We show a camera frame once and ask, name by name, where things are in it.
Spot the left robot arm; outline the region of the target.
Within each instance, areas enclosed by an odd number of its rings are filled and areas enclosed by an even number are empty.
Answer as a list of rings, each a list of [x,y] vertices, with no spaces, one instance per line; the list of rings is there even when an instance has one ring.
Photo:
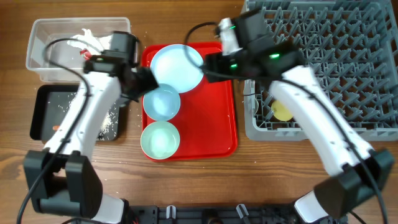
[[[139,65],[140,41],[115,31],[110,47],[98,50],[78,75],[80,86],[57,132],[41,151],[29,151],[23,168],[28,186],[18,211],[28,204],[38,213],[66,216],[68,223],[138,223],[129,202],[103,192],[91,156],[109,108],[120,98],[137,101],[158,83]]]

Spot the light green bowl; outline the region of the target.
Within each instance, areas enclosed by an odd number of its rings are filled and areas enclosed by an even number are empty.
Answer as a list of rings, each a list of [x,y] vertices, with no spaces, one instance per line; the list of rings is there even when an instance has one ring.
[[[153,122],[141,134],[141,148],[144,154],[151,159],[170,158],[177,152],[179,145],[179,131],[167,121]]]

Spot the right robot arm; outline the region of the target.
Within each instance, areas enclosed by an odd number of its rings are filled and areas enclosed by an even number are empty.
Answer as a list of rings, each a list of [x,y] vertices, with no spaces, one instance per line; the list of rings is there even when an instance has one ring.
[[[388,150],[376,151],[342,117],[326,96],[299,49],[290,41],[275,43],[259,10],[215,25],[222,51],[206,57],[201,70],[211,82],[252,79],[292,114],[317,150],[327,180],[295,201],[300,219],[313,223],[341,218],[371,197],[379,200],[394,165]]]

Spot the yellow plastic cup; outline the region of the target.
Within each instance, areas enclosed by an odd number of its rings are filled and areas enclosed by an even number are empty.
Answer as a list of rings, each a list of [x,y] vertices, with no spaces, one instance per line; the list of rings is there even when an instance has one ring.
[[[290,111],[278,100],[271,104],[271,111],[273,116],[279,121],[290,121],[293,118]]]

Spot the red snack wrapper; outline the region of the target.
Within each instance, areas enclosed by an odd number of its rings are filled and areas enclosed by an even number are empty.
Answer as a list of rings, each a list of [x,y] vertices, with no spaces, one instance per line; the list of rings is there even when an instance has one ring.
[[[80,55],[85,59],[85,60],[89,60],[92,57],[92,54],[90,53],[90,51],[88,49],[84,49],[80,51]]]

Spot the light blue bowl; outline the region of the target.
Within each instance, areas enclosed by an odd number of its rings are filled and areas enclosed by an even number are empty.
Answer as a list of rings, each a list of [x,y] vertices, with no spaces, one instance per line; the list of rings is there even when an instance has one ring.
[[[174,118],[180,106],[181,99],[178,91],[168,84],[160,84],[158,88],[146,93],[143,97],[144,111],[155,121],[168,121]]]

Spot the white rice pile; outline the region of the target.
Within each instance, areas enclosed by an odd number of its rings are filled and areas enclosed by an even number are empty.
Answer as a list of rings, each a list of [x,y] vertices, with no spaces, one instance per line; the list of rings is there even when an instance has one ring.
[[[70,110],[73,101],[76,98],[76,92],[60,92],[57,94],[57,101],[59,104],[57,109],[60,110],[63,117],[66,116]],[[113,141],[116,139],[118,134],[118,119],[119,119],[119,101],[115,101],[108,112],[106,113],[104,120],[99,129],[99,134],[97,137],[98,141]]]

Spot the light blue plate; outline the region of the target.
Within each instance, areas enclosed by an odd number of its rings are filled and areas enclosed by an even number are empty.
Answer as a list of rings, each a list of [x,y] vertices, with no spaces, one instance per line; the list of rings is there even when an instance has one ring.
[[[203,72],[189,61],[185,50],[196,65],[203,65],[199,52],[183,44],[161,48],[150,62],[150,69],[158,83],[170,85],[178,93],[193,90],[203,79]]]

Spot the white napkin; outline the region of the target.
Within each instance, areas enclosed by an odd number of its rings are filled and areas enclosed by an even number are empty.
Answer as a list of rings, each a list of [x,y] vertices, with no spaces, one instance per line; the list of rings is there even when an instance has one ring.
[[[100,55],[104,50],[109,50],[112,35],[95,37],[90,29],[82,29],[83,35],[77,34],[68,40],[67,44],[81,50],[88,49],[93,55]]]

